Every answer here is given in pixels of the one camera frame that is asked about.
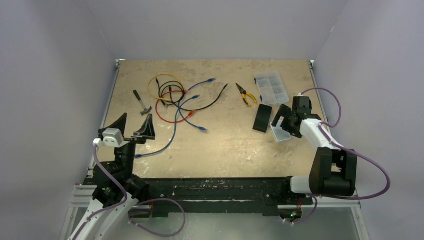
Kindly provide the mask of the white network switch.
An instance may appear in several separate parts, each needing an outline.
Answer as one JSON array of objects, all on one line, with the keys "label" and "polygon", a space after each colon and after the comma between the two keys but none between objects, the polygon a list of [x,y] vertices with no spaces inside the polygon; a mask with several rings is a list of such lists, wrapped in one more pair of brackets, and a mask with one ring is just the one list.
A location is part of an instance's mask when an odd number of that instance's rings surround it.
[{"label": "white network switch", "polygon": [[291,139],[291,134],[282,129],[281,127],[282,122],[283,120],[280,119],[275,126],[273,126],[272,123],[269,124],[272,134],[274,136],[274,139],[277,143],[281,143]]}]

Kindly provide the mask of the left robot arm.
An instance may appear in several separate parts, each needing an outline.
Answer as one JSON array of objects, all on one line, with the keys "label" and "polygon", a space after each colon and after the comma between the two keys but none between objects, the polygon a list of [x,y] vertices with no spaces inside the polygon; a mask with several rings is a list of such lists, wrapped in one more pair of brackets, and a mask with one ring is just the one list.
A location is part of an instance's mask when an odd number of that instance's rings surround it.
[{"label": "left robot arm", "polygon": [[137,145],[154,140],[153,116],[148,114],[141,128],[126,138],[127,114],[110,126],[101,128],[93,141],[96,162],[92,182],[96,186],[80,223],[70,235],[71,240],[103,240],[116,223],[135,204],[149,199],[150,185],[134,175]]}]

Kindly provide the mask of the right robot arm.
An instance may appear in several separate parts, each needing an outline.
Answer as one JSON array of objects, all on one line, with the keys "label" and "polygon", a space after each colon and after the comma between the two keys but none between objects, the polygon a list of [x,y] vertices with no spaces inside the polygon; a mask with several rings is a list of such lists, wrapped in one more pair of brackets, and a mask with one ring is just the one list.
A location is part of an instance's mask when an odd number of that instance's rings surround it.
[{"label": "right robot arm", "polygon": [[306,138],[315,150],[309,175],[292,176],[290,184],[281,189],[284,202],[292,204],[301,194],[337,197],[354,194],[358,158],[352,150],[343,150],[323,128],[319,115],[312,112],[309,97],[295,96],[291,107],[282,104],[270,125],[292,137]]}]

